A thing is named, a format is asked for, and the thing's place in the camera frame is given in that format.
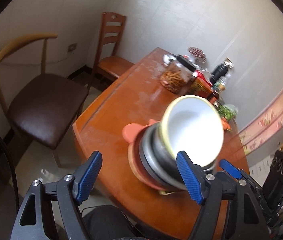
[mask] blue gripper pad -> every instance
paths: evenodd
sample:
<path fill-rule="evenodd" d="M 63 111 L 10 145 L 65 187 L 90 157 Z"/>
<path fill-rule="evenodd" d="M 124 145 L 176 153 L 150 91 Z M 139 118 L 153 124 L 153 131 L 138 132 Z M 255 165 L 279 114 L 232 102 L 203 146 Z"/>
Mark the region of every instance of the blue gripper pad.
<path fill-rule="evenodd" d="M 205 190 L 205 181 L 203 169 L 196 164 L 193 164 L 185 151 L 180 151 L 177 154 L 177 167 L 179 173 L 186 185 L 189 195 L 192 200 L 196 200 L 198 205 L 203 204 Z"/>
<path fill-rule="evenodd" d="M 88 199 L 102 163 L 102 154 L 99 151 L 94 151 L 87 162 L 79 166 L 74 172 L 73 197 L 78 205 Z"/>
<path fill-rule="evenodd" d="M 233 166 L 229 161 L 226 161 L 225 159 L 220 160 L 219 166 L 226 171 L 230 176 L 232 176 L 234 179 L 241 179 L 242 175 L 239 169 L 237 169 L 235 166 Z"/>

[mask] black lid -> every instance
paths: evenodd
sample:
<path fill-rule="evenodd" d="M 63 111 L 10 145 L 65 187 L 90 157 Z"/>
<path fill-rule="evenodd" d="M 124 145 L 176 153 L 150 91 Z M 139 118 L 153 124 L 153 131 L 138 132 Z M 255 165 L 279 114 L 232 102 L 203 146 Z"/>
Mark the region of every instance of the black lid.
<path fill-rule="evenodd" d="M 191 72 L 194 72 L 196 70 L 195 66 L 188 59 L 185 59 L 182 55 L 178 55 L 177 60 Z"/>

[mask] wooden table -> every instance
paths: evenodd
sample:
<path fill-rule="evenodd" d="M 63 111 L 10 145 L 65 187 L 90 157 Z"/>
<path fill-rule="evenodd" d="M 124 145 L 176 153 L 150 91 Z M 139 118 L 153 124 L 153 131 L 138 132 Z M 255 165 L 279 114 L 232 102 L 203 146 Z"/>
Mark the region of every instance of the wooden table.
<path fill-rule="evenodd" d="M 103 155 L 98 175 L 112 199 L 135 219 L 179 239 L 187 239 L 200 206 L 188 192 L 159 195 L 141 183 L 132 173 L 127 157 L 128 143 L 122 129 L 129 123 L 146 125 L 150 118 L 160 120 L 176 95 L 163 88 L 158 79 L 165 69 L 162 58 L 166 51 L 157 48 L 107 88 L 74 122 L 77 149 L 83 159 L 94 150 Z M 225 134 L 219 155 L 248 172 L 248 165 L 236 127 Z M 227 202 L 222 202 L 214 238 L 220 238 Z"/>

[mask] wall outlet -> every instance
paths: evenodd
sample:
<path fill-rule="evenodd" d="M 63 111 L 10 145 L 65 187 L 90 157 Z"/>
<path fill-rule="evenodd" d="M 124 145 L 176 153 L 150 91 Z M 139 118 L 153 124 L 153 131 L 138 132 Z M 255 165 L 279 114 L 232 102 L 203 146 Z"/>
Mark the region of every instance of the wall outlet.
<path fill-rule="evenodd" d="M 77 48 L 77 43 L 70 44 L 67 52 L 73 52 Z"/>

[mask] chair seat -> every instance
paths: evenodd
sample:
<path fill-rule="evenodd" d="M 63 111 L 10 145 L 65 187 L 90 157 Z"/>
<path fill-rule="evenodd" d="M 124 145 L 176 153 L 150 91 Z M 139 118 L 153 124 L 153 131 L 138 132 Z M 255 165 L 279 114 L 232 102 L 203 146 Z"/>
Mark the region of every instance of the chair seat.
<path fill-rule="evenodd" d="M 61 76 L 41 74 L 14 98 L 8 118 L 22 131 L 56 149 L 88 95 L 88 89 Z"/>
<path fill-rule="evenodd" d="M 129 62 L 128 60 L 117 56 L 103 58 L 98 63 L 98 66 L 102 70 L 106 71 L 115 78 L 119 78 L 133 65 L 134 64 Z"/>

